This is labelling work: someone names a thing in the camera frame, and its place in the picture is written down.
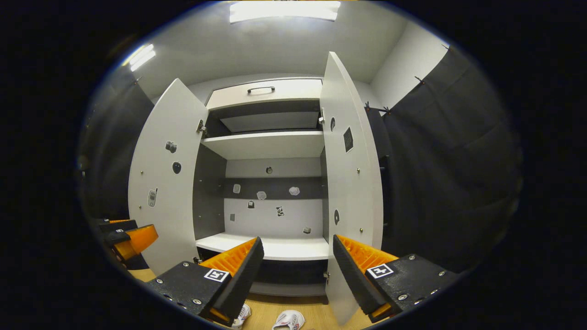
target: sneaker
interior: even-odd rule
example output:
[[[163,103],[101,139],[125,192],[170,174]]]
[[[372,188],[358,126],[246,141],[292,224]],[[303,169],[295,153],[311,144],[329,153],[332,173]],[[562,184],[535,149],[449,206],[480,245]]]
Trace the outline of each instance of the sneaker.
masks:
[[[241,312],[238,314],[238,318],[234,319],[234,322],[232,322],[232,326],[230,328],[235,330],[242,329],[242,324],[249,316],[251,316],[251,307],[249,307],[247,304],[244,304],[241,308]]]
[[[289,330],[298,330],[305,322],[302,313],[289,309],[279,314],[271,330],[288,328]]]

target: open cabinet door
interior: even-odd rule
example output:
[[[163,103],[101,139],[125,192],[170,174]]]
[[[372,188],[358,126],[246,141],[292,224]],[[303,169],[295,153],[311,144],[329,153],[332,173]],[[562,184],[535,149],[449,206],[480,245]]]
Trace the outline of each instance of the open cabinet door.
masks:
[[[203,134],[197,127],[207,118],[208,109],[176,79],[155,104],[134,148],[129,214],[139,227],[154,224],[159,234],[143,251],[156,275],[196,256],[192,193]],[[166,148],[168,142],[173,145]]]
[[[339,234],[381,248],[383,197],[379,160],[365,108],[353,81],[329,52],[320,107],[328,173],[329,279],[326,295],[339,325],[359,308],[332,252]]]

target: black square sticker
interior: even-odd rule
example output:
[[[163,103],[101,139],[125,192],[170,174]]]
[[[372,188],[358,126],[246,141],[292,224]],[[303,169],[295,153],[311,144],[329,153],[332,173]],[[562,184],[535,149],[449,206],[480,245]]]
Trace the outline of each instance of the black square sticker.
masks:
[[[349,150],[353,148],[353,133],[350,132],[350,126],[346,129],[343,136],[345,138],[345,150],[346,152],[349,152]]]
[[[223,282],[226,276],[228,276],[227,271],[211,269],[209,272],[206,273],[206,275],[204,275],[204,278],[217,282]]]
[[[373,278],[380,278],[393,273],[392,269],[386,264],[368,268],[367,271],[373,276]]]

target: drawer handle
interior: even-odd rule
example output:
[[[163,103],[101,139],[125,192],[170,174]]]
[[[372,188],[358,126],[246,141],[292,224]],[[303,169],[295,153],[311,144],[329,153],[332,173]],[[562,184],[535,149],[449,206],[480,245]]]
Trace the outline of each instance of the drawer handle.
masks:
[[[247,94],[251,94],[251,91],[252,91],[253,89],[260,89],[260,88],[271,88],[271,92],[274,92],[274,91],[275,91],[275,87],[273,87],[273,86],[267,86],[267,87],[255,87],[255,88],[250,88],[250,89],[248,89],[248,90],[247,90]]]

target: white wall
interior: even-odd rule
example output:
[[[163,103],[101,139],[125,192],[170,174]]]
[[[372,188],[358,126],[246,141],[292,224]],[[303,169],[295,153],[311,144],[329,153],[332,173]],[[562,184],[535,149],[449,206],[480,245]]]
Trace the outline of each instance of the white wall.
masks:
[[[261,79],[277,79],[277,78],[287,78],[287,77],[317,77],[321,78],[320,76],[316,75],[305,75],[303,73],[260,73],[257,75],[244,75],[244,76],[234,76],[234,77],[227,77],[221,79],[214,79],[209,80],[207,82],[197,83],[195,85],[190,85],[188,88],[191,92],[200,100],[202,103],[206,103],[210,93],[213,90],[230,87],[234,85],[239,85],[242,83],[247,83],[252,80],[261,80]],[[355,87],[359,92],[359,96],[361,97],[361,101],[366,103],[369,101],[369,105],[371,107],[376,107],[382,109],[381,103],[373,93],[372,87],[369,84],[364,82],[354,80]],[[160,96],[154,97],[151,99],[153,104],[157,103]]]
[[[393,107],[420,83],[414,76],[424,79],[434,69],[447,52],[442,45],[449,46],[418,24],[408,22],[371,81],[372,91],[382,106]]]
[[[363,105],[369,101],[369,107],[383,109],[383,106],[381,105],[381,102],[379,102],[379,98],[375,96],[371,85],[364,82],[358,82],[356,80],[353,80],[353,83],[357,88],[357,92],[359,92],[359,97],[361,98]]]

